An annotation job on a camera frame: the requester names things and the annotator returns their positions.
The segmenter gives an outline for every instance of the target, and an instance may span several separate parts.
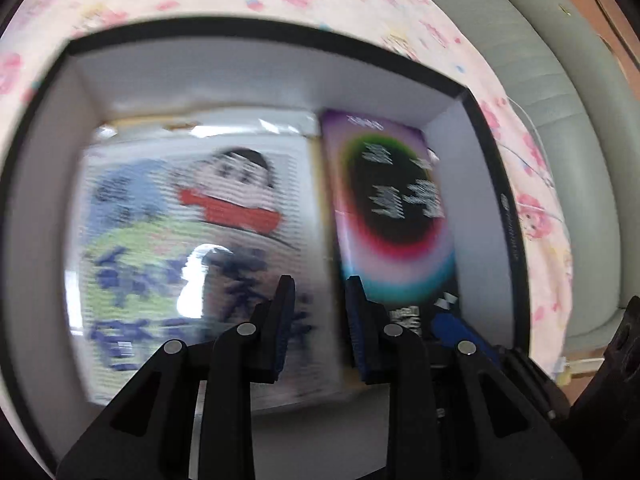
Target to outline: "gray sofa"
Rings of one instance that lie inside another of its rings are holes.
[[[569,0],[433,1],[524,108],[548,155],[574,253],[565,351],[605,346],[640,293],[638,101]]]

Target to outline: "pink floral fabric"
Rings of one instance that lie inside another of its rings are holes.
[[[467,86],[499,146],[525,238],[531,356],[552,371],[572,307],[572,258],[545,161],[498,78],[431,0],[25,0],[0,40],[0,146],[69,38],[122,23],[194,14],[254,16],[354,36]]]

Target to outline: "book cover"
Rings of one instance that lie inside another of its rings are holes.
[[[286,364],[255,409],[341,388],[328,253],[308,140],[220,135],[92,146],[67,248],[67,307],[88,397],[106,404],[167,339],[246,321],[296,280]]]
[[[420,307],[456,312],[453,240],[421,131],[337,110],[321,127],[343,277],[360,276],[371,301],[418,333]]]

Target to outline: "plastic wrapping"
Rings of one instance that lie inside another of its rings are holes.
[[[167,339],[246,320],[281,274],[296,313],[280,380],[253,406],[341,389],[315,116],[226,108],[101,127],[81,160],[66,295],[88,397],[106,404]]]

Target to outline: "metal screw head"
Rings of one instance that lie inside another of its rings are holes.
[[[238,328],[236,328],[236,331],[238,331],[240,335],[251,335],[255,333],[255,330],[253,323],[242,323],[242,325],[238,325]]]
[[[389,323],[383,328],[385,334],[391,337],[398,337],[402,333],[402,327],[397,323]]]
[[[177,339],[171,339],[171,341],[167,341],[164,343],[162,349],[168,354],[177,354],[180,350],[182,350],[182,343]]]
[[[460,341],[458,343],[458,351],[464,355],[471,355],[476,353],[476,345],[471,341]]]

